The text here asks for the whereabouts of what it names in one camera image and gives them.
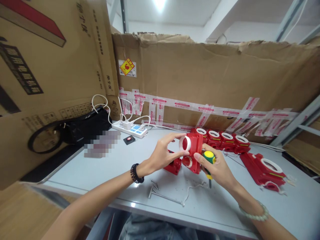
warning label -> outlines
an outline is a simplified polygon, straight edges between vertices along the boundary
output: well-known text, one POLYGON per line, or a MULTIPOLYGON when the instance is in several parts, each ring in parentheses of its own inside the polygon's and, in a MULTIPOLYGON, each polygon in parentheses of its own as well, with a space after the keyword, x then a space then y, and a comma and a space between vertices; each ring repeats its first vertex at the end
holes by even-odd
POLYGON ((121 70, 121 66, 124 64, 125 61, 118 60, 118 62, 119 62, 120 75, 129 76, 129 77, 137 77, 137 72, 136 72, 137 71, 137 64, 135 62, 132 62, 134 65, 134 68, 131 69, 131 71, 128 72, 127 75, 125 75, 123 73, 123 71, 121 70))

jeans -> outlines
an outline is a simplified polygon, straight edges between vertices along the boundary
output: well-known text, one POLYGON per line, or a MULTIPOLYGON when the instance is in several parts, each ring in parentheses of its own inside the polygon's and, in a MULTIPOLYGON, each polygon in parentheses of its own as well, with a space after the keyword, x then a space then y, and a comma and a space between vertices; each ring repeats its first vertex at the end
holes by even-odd
POLYGON ((137 214, 131 214, 122 228, 120 240, 215 240, 211 233, 196 231, 193 228, 183 227, 149 218, 137 214))

red electrical box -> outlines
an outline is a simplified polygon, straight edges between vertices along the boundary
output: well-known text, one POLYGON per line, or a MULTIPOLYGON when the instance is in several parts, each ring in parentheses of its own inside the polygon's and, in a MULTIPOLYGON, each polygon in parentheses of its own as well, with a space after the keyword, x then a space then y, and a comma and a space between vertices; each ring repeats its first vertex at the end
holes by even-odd
POLYGON ((208 137, 207 137, 207 131, 204 130, 203 128, 192 128, 191 129, 192 133, 199 133, 203 136, 203 141, 202 143, 207 143, 208 142, 208 137))
POLYGON ((234 139, 234 144, 236 145, 233 152, 235 154, 244 154, 245 152, 249 152, 251 149, 249 141, 241 136, 237 136, 235 134, 232 134, 234 139))
POLYGON ((286 183, 283 180, 286 175, 283 173, 282 169, 274 162, 263 158, 260 153, 256 155, 252 153, 244 153, 240 155, 240 158, 248 169, 253 180, 259 186, 270 182, 264 187, 278 192, 279 189, 275 184, 281 186, 286 183))
POLYGON ((228 133, 225 132, 220 132, 220 137, 221 137, 221 145, 220 145, 220 150, 224 150, 226 152, 233 152, 235 148, 234 144, 234 139, 233 136, 231 136, 228 133))
POLYGON ((180 168, 181 168, 181 159, 180 158, 176 158, 168 166, 164 167, 165 170, 173 173, 174 175, 178 175, 180 168))
POLYGON ((210 147, 213 147, 215 149, 220 149, 221 137, 220 137, 220 134, 218 132, 212 131, 212 130, 209 129, 207 131, 207 138, 208 138, 207 144, 210 147))
POLYGON ((195 153, 200 153, 202 151, 203 136, 199 133, 187 133, 186 136, 180 138, 179 148, 180 150, 189 151, 189 156, 184 156, 182 158, 182 164, 189 168, 195 174, 200 173, 200 163, 194 159, 193 155, 195 153))

white ring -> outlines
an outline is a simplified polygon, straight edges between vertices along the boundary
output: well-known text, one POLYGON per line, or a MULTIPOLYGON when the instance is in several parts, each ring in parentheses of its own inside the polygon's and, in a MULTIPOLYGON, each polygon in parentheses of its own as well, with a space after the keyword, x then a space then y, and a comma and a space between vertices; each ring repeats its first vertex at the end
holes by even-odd
POLYGON ((274 162, 270 161, 269 159, 266 158, 262 158, 261 162, 263 165, 265 165, 267 168, 269 168, 271 171, 276 172, 276 173, 283 173, 281 167, 279 167, 277 164, 275 164, 274 162), (271 168, 269 165, 267 165, 266 163, 269 163, 270 165, 272 165, 276 170, 274 170, 273 168, 271 168))
POLYGON ((191 157, 190 156, 186 156, 187 158, 189 158, 189 160, 190 160, 190 164, 189 164, 189 166, 186 166, 187 168, 191 168, 192 167, 192 159, 191 159, 191 157))
POLYGON ((179 149, 181 151, 189 151, 191 148, 191 140, 188 136, 183 136, 182 138, 180 138, 179 140, 179 149), (187 148, 186 149, 183 149, 183 146, 182 146, 182 143, 183 143, 183 140, 186 139, 187 140, 187 148))
POLYGON ((197 128, 196 131, 197 131, 197 133, 200 133, 202 135, 205 135, 207 133, 207 131, 202 128, 197 128))
POLYGON ((212 136, 212 137, 219 137, 219 133, 215 132, 215 131, 209 131, 209 134, 212 136))
POLYGON ((229 140, 233 139, 233 137, 229 133, 221 133, 221 135, 229 140))
POLYGON ((248 139, 244 138, 244 137, 241 137, 241 136, 236 136, 236 139, 239 141, 239 142, 242 142, 242 143, 248 143, 248 139))

black beaded bracelet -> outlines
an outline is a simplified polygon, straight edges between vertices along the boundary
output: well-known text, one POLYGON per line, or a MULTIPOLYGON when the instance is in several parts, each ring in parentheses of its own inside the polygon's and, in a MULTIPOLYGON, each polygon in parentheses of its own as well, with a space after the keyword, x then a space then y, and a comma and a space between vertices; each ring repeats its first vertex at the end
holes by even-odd
POLYGON ((132 180, 135 183, 143 183, 144 182, 144 177, 139 178, 138 175, 137 175, 136 169, 137 169, 138 165, 139 165, 139 163, 136 163, 136 164, 132 165, 131 170, 130 170, 130 174, 131 174, 132 180))

